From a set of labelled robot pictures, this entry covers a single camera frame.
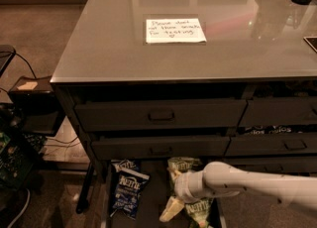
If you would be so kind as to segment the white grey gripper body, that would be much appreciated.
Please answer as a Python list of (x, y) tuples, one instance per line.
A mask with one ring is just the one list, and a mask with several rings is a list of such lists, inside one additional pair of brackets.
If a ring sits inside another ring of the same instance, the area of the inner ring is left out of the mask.
[(184, 203), (212, 197), (212, 190), (204, 184), (202, 171), (188, 171), (179, 175), (174, 183), (174, 192)]

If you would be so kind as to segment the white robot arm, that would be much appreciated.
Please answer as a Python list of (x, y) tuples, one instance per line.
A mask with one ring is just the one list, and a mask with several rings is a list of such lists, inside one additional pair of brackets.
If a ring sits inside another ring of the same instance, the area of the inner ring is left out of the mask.
[(281, 206), (307, 215), (317, 212), (316, 177), (243, 171), (222, 162), (211, 162), (202, 171), (170, 171), (175, 174), (175, 196), (168, 200), (160, 222), (171, 220), (185, 203), (232, 197), (240, 192), (268, 196)]

